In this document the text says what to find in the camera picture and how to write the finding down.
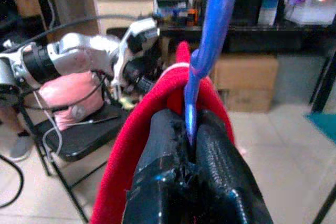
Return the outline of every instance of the pink cloth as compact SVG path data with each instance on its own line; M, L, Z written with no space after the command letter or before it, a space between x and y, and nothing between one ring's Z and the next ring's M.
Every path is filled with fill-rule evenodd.
M97 84L91 72L73 73L46 82L39 90L41 97L49 107L72 104L90 93ZM82 121L88 115L100 109L104 101L99 88L89 98L68 108L54 113L55 122L61 131Z

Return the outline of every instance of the gray shoe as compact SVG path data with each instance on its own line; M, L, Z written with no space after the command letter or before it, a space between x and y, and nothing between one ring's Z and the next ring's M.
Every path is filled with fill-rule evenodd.
M20 136L10 151L10 159L15 162L26 159L32 152L33 139L31 136Z

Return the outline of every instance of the tile floor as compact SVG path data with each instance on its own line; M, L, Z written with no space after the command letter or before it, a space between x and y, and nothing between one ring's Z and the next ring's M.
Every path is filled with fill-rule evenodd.
M336 182L336 145L302 116L308 111L306 106L280 105L268 114L230 113L238 147L246 150L244 159L256 177L275 224L311 223ZM3 154L8 154L8 139L14 137L1 126ZM63 162L68 180L101 163L112 145L113 142L79 162ZM58 179L45 176L35 150L19 166L25 174L25 187L18 201L0 210L0 224L81 223ZM76 187L87 214L92 212L102 173L103 169ZM0 202L9 199L17 186L15 173L0 163ZM336 207L323 223L336 223Z

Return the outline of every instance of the red cloth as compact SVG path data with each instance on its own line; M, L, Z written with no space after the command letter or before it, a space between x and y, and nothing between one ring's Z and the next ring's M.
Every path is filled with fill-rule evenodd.
M180 43L176 52L177 62L189 62L190 55L188 43ZM126 192L131 188L134 170L146 145L152 115L165 108L181 113L182 90L187 80L188 68L170 70L156 83L126 120L114 144L101 181L93 208L92 224L121 222ZM231 123L210 79L202 80L199 88L198 108L207 108L215 112L223 120L228 137L234 143Z

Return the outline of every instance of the cardboard box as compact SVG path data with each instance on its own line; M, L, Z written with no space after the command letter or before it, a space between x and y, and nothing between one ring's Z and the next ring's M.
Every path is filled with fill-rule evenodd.
M273 90L278 65L273 55L225 54L217 61L212 78L219 90Z
M237 112L267 112L273 98L272 90L220 90L219 94L225 107Z

